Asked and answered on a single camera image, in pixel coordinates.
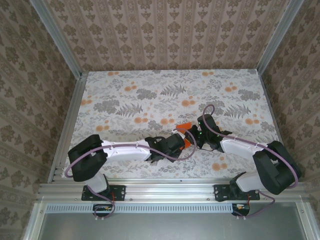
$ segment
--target black mounting bracket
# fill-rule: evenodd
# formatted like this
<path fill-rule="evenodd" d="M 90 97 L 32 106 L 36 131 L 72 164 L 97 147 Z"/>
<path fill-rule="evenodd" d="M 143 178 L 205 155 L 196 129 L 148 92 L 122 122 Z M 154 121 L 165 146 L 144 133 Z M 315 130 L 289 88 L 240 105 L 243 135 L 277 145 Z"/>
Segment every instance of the black mounting bracket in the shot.
<path fill-rule="evenodd" d="M 111 201 L 124 201 L 126 197 L 126 186 L 125 185 L 109 185 L 109 189 L 99 192 L 99 195 L 102 195 Z M 105 202 L 101 197 L 98 197 L 91 193 L 87 186 L 83 187 L 82 190 L 82 201 L 101 201 Z"/>
<path fill-rule="evenodd" d="M 227 200 L 247 201 L 248 198 L 250 198 L 250 200 L 260 200 L 260 195 L 256 193 L 255 190 L 234 195 L 231 191 L 230 184 L 217 184 L 213 186 L 213 189 L 215 200 L 218 202 Z"/>

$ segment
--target metal plate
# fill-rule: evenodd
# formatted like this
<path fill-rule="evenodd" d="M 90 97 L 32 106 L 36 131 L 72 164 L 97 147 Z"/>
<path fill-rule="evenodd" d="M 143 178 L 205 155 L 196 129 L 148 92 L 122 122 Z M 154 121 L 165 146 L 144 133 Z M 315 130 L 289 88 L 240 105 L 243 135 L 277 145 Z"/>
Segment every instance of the metal plate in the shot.
<path fill-rule="evenodd" d="M 46 214 L 57 213 L 93 213 L 93 203 L 49 203 L 46 207 Z M 232 213 L 231 203 L 115 203 L 115 213 Z"/>
<path fill-rule="evenodd" d="M 109 193 L 103 193 L 99 192 L 100 195 L 110 199 L 111 201 L 124 201 L 126 196 L 126 186 L 124 185 L 110 185 L 110 192 Z M 91 193 L 91 191 L 88 189 L 87 186 L 83 187 L 82 190 L 82 201 L 101 201 L 105 202 L 101 197 L 98 197 Z"/>

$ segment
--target patterned wall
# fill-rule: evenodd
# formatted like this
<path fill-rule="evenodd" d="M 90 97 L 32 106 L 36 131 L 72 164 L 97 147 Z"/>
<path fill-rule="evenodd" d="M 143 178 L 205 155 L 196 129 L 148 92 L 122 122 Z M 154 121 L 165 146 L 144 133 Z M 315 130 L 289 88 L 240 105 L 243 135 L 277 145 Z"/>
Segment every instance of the patterned wall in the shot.
<path fill-rule="evenodd" d="M 83 71 L 255 68 L 289 0 L 45 0 Z"/>
<path fill-rule="evenodd" d="M 262 76 L 320 223 L 320 1 L 305 0 Z"/>
<path fill-rule="evenodd" d="M 47 181 L 75 80 L 27 0 L 0 1 L 0 239 L 19 239 Z"/>

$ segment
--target patterned mat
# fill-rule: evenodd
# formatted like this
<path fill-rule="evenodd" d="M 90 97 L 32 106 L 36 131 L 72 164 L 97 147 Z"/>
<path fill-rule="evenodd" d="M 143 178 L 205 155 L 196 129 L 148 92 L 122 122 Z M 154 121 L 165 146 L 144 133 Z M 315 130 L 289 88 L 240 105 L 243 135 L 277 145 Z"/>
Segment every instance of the patterned mat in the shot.
<path fill-rule="evenodd" d="M 215 105 L 221 130 L 260 143 L 278 139 L 255 69 L 98 71 L 88 75 L 70 148 L 92 134 L 112 142 L 168 137 L 178 124 L 196 124 L 208 104 Z M 197 150 L 174 163 L 107 161 L 101 172 L 108 178 L 230 178 L 254 169 L 253 160 Z"/>

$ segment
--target gray floor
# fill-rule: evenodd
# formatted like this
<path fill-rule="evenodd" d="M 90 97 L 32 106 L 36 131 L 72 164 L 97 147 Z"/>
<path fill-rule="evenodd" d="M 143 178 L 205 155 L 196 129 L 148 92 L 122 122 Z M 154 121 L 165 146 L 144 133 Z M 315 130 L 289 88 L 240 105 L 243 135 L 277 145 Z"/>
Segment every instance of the gray floor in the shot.
<path fill-rule="evenodd" d="M 276 203 L 256 217 L 229 213 L 47 214 L 41 240 L 305 240 L 294 203 Z"/>

